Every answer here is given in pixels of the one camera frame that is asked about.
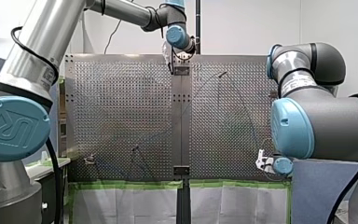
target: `perforated metal panel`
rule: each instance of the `perforated metal panel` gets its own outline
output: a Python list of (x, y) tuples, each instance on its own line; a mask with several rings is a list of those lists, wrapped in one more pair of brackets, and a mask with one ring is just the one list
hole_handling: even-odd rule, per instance
[(267, 80), (265, 61), (253, 56), (194, 60), (192, 178), (265, 179), (255, 161), (264, 139), (263, 147), (272, 153), (269, 95), (276, 90), (276, 84)]
[[(266, 78), (265, 57), (196, 55), (190, 81), (172, 77), (159, 55), (66, 60), (74, 181), (173, 179), (178, 162), (190, 164), (191, 178), (266, 179), (255, 168), (269, 138), (269, 94), (276, 90)], [(178, 107), (179, 91), (186, 102)], [(271, 153), (270, 141), (264, 148)], [(95, 164), (87, 165), (93, 154)]]
[[(162, 57), (71, 60), (66, 87), (73, 97), (68, 146), (77, 154), (75, 181), (172, 179), (171, 75)], [(95, 164), (83, 160), (90, 155)]]

